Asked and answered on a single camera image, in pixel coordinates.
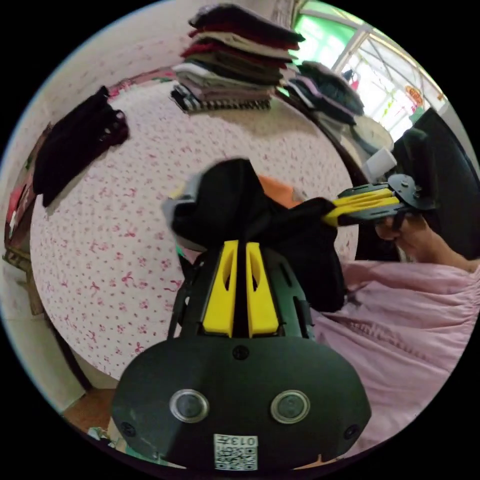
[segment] stack of folded clothes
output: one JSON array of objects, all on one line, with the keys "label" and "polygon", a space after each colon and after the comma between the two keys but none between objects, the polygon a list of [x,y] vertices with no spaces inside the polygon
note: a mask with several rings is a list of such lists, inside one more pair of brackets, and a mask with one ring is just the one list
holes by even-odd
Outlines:
[{"label": "stack of folded clothes", "polygon": [[364,104],[342,76],[314,61],[304,61],[297,67],[299,73],[285,86],[292,97],[312,110],[319,120],[356,124],[355,116],[364,114]]},{"label": "stack of folded clothes", "polygon": [[281,70],[304,38],[239,5],[201,8],[188,22],[190,46],[173,68],[171,98],[184,112],[267,110]]}]

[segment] orange cloth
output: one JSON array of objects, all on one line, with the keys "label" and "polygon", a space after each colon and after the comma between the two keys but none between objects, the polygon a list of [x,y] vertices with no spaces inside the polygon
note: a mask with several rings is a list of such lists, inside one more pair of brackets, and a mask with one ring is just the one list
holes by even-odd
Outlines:
[{"label": "orange cloth", "polygon": [[258,175],[258,179],[260,180],[265,195],[287,209],[292,209],[302,203],[302,201],[297,198],[292,186],[285,185],[269,176]]}]

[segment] striped folded cloth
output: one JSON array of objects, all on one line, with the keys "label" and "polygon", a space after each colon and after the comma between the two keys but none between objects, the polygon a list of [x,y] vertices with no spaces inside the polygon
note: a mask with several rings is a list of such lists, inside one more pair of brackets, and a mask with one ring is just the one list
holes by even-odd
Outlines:
[{"label": "striped folded cloth", "polygon": [[225,99],[225,100],[198,100],[184,85],[175,85],[170,98],[185,113],[200,113],[214,110],[269,110],[270,99]]}]

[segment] screw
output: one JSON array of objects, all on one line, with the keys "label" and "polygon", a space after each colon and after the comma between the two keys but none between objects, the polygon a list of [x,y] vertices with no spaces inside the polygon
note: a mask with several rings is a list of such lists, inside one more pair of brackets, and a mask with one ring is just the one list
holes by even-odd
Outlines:
[{"label": "screw", "polygon": [[137,434],[137,431],[135,430],[135,427],[131,425],[130,423],[123,421],[120,425],[120,430],[124,435],[127,437],[134,437]]},{"label": "screw", "polygon": [[243,345],[237,345],[234,349],[233,349],[233,358],[235,360],[245,360],[250,352],[249,352],[249,349],[246,347],[246,346],[243,346]]},{"label": "screw", "polygon": [[345,440],[350,440],[352,439],[357,433],[359,432],[359,426],[358,425],[350,425],[344,432],[343,438]]}]

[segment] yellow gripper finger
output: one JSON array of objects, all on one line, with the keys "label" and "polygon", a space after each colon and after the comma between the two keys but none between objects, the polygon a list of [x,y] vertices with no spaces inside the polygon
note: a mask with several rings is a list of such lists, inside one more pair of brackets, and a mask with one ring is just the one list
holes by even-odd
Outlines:
[{"label": "yellow gripper finger", "polygon": [[336,208],[325,215],[323,221],[332,227],[338,227],[339,217],[342,215],[396,205],[400,203],[400,200],[389,188],[382,188],[380,190],[337,198],[333,203],[336,205]]},{"label": "yellow gripper finger", "polygon": [[203,329],[207,334],[232,337],[237,290],[238,240],[226,241],[208,299]]},{"label": "yellow gripper finger", "polygon": [[260,245],[246,244],[246,299],[250,338],[272,335],[279,329],[279,319],[270,292]]}]

